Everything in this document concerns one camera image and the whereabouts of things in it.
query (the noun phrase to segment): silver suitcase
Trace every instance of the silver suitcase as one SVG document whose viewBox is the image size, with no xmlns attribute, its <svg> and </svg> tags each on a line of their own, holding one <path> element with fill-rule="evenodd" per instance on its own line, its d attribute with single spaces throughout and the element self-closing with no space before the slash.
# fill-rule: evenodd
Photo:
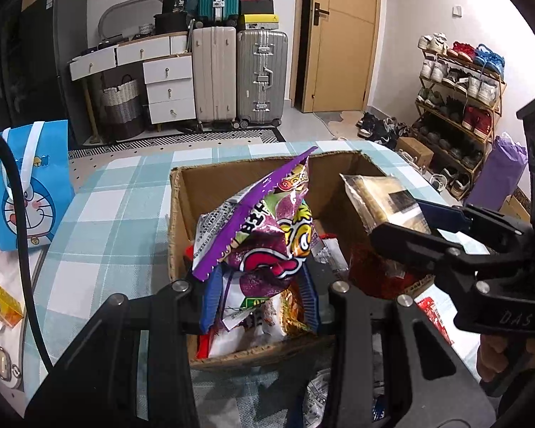
<svg viewBox="0 0 535 428">
<path fill-rule="evenodd" d="M 281 125 L 287 72 L 287 35 L 268 30 L 238 34 L 238 119 Z"/>
<path fill-rule="evenodd" d="M 234 121 L 235 28 L 195 29 L 192 71 L 198 122 Z"/>
</svg>

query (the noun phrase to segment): human hand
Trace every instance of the human hand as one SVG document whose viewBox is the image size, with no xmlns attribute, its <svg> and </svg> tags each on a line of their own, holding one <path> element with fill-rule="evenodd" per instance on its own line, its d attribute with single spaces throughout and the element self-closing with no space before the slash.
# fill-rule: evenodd
<svg viewBox="0 0 535 428">
<path fill-rule="evenodd" d="M 507 348 L 507 338 L 481 335 L 477 368 L 483 381 L 492 381 L 497 373 L 507 368 L 509 362 L 503 355 L 505 348 Z M 529 354 L 533 354 L 526 369 L 535 368 L 535 338 L 527 340 L 525 348 Z"/>
</svg>

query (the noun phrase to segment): white bag handle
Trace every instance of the white bag handle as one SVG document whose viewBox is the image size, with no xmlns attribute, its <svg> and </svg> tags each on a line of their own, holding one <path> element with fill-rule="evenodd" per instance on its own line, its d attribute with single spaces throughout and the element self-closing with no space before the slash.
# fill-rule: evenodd
<svg viewBox="0 0 535 428">
<path fill-rule="evenodd" d="M 37 142 L 40 141 L 41 130 L 44 127 L 44 121 L 34 122 L 32 124 L 32 129 L 30 130 L 30 135 L 28 135 L 28 141 L 26 142 L 26 148 L 24 150 L 24 157 L 21 162 L 21 171 L 20 171 L 20 180 L 21 180 L 21 190 L 26 192 L 30 186 L 30 179 L 32 178 L 32 169 L 34 166 L 34 157 L 36 155 Z M 8 127 L 4 132 L 2 132 L 2 138 L 8 143 L 8 135 L 10 134 L 10 127 Z M 4 165 L 0 163 L 2 167 L 2 178 L 4 180 L 4 186 L 8 192 L 10 199 L 12 198 L 12 189 L 8 186 L 8 177 L 6 176 L 6 169 Z"/>
</svg>

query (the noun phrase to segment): doraemon bag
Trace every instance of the doraemon bag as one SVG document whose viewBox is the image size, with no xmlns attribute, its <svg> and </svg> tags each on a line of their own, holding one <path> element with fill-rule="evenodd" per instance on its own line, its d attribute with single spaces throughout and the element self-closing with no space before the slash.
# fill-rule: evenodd
<svg viewBox="0 0 535 428">
<path fill-rule="evenodd" d="M 16 160 L 24 191 L 28 247 L 48 245 L 73 199 L 67 157 L 67 120 L 6 129 L 2 138 Z M 16 216 L 0 161 L 0 249 L 17 249 Z"/>
</svg>

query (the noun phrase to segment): plaid tablecloth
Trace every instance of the plaid tablecloth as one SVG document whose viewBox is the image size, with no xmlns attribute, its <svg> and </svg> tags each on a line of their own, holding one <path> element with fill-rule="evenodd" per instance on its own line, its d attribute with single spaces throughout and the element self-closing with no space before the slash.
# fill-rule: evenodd
<svg viewBox="0 0 535 428">
<path fill-rule="evenodd" d="M 157 292 L 169 282 L 167 225 L 169 172 L 173 167 L 265 156 L 359 150 L 386 174 L 398 177 L 416 198 L 445 204 L 418 172 L 396 153 L 368 141 L 318 141 L 202 148 L 127 157 L 97 170 L 75 195 L 47 253 L 35 285 L 40 327 L 55 363 L 79 330 L 112 293 L 130 299 Z M 443 234 L 471 254 L 485 247 L 463 234 Z M 146 353 L 147 340 L 141 352 Z M 328 356 L 305 356 L 251 371 L 193 371 L 203 426 L 293 424 L 304 384 Z M 146 416 L 146 355 L 141 356 L 138 413 Z M 24 390 L 31 398 L 47 372 L 31 333 L 24 339 Z"/>
</svg>

